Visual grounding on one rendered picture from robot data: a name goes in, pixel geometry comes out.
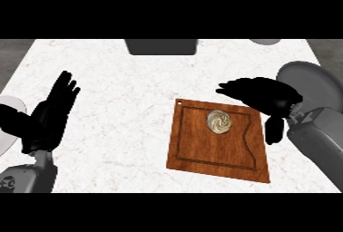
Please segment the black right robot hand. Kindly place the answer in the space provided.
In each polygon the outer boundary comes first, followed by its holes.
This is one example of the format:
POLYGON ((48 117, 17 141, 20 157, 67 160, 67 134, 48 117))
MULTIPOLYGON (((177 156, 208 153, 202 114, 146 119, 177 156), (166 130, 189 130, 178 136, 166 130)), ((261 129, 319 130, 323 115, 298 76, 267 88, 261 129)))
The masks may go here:
POLYGON ((264 77, 237 78, 218 84, 217 94, 239 100, 255 111, 269 116, 264 122, 264 142, 267 145, 282 140, 283 120, 289 118, 292 107, 303 102, 303 96, 283 82, 264 77))

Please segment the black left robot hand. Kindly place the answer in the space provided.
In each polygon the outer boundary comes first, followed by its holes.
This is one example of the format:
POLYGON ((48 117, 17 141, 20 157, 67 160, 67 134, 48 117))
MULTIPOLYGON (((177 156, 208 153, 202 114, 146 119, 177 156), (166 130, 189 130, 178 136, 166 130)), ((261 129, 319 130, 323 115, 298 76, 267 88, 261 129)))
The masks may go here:
POLYGON ((72 74, 62 71, 47 99, 38 103, 30 115, 22 112, 16 114, 13 126, 5 128, 5 133, 20 138, 23 154, 36 150, 53 151, 60 144, 67 114, 79 92, 76 81, 70 78, 72 74))

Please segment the beige swirl cupcake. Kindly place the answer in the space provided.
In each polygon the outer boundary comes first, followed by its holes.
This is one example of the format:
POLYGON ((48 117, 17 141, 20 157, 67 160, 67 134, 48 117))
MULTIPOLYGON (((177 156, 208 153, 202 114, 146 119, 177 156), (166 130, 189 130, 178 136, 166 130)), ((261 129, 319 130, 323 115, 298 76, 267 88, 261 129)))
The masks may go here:
POLYGON ((223 134, 230 130, 230 116, 224 111, 211 111, 206 115, 206 126, 215 134, 223 134))

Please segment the brown wooden cutting board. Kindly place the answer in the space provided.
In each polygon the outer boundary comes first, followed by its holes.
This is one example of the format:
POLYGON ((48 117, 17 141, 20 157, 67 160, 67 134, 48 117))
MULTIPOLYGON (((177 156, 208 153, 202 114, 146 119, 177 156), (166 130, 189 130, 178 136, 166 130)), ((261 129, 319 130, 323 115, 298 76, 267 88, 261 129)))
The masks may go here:
POLYGON ((260 112, 252 108, 175 99, 165 167, 269 183, 260 112), (230 130, 214 133, 206 116, 230 116, 230 130))

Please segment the white round plate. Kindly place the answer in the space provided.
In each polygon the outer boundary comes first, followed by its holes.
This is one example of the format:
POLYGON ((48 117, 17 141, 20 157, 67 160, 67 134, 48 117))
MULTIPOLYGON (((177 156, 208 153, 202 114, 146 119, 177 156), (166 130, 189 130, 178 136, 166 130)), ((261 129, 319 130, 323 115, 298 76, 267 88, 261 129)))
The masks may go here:
POLYGON ((0 95, 0 156, 17 139, 14 135, 5 133, 5 128, 13 126, 13 117, 19 112, 26 113, 22 100, 13 96, 0 95))

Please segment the pale grey round object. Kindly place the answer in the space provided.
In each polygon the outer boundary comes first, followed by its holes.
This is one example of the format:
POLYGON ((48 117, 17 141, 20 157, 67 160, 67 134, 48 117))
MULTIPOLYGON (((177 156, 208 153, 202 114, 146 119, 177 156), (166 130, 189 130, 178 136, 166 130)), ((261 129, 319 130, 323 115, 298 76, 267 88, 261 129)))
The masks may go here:
POLYGON ((273 45, 280 41, 280 39, 249 39, 249 40, 260 45, 273 45))

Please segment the dark grey box appliance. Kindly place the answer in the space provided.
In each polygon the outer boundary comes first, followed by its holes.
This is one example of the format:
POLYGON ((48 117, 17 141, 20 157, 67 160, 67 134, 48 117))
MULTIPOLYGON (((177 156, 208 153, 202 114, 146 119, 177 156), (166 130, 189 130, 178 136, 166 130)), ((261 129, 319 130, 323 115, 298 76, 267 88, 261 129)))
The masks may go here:
POLYGON ((131 55, 195 55, 196 39, 125 39, 131 55))

